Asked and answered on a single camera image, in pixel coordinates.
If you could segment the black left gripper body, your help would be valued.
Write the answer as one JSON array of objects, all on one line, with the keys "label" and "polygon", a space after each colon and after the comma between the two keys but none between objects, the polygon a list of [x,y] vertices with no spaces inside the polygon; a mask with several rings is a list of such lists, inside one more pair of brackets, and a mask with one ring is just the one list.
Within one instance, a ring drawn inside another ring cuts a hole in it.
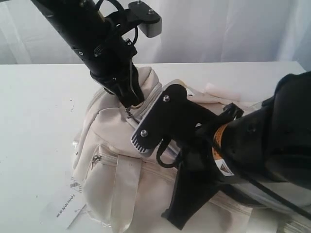
[{"label": "black left gripper body", "polygon": [[135,42],[116,37],[103,41],[93,50],[92,61],[96,63],[97,70],[91,71],[91,76],[111,94],[121,94],[121,80],[134,70],[132,58],[137,54]]}]

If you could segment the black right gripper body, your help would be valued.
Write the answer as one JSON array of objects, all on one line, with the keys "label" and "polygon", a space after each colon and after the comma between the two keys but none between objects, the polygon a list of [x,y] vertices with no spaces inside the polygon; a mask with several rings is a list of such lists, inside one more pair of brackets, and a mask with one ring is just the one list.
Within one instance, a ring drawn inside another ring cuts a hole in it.
[{"label": "black right gripper body", "polygon": [[171,202],[161,216],[179,230],[219,191],[230,195],[233,190],[214,162],[212,153],[221,147],[211,136],[180,147],[173,163],[161,163],[164,168],[177,168]]}]

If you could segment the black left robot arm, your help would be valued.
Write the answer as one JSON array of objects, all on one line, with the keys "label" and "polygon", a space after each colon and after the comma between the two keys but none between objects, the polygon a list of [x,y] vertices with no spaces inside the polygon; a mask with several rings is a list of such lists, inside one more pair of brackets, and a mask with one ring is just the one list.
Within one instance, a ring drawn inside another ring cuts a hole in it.
[{"label": "black left robot arm", "polygon": [[142,22],[130,9],[104,17],[92,0],[34,0],[32,3],[108,93],[114,94],[126,108],[144,101],[138,70],[132,63],[136,48],[131,40],[122,37]]}]

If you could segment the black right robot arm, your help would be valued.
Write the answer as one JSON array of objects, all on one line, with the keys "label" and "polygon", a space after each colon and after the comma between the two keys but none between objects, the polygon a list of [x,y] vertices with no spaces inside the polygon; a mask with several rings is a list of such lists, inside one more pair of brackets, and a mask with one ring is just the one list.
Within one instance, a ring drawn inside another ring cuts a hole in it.
[{"label": "black right robot arm", "polygon": [[295,200],[278,194],[272,183],[311,187],[311,74],[288,74],[261,108],[243,115],[227,105],[219,115],[186,99],[173,86],[173,115],[162,146],[181,148],[173,166],[177,179],[163,217],[182,229],[218,191],[235,196],[248,184],[310,219]]}]

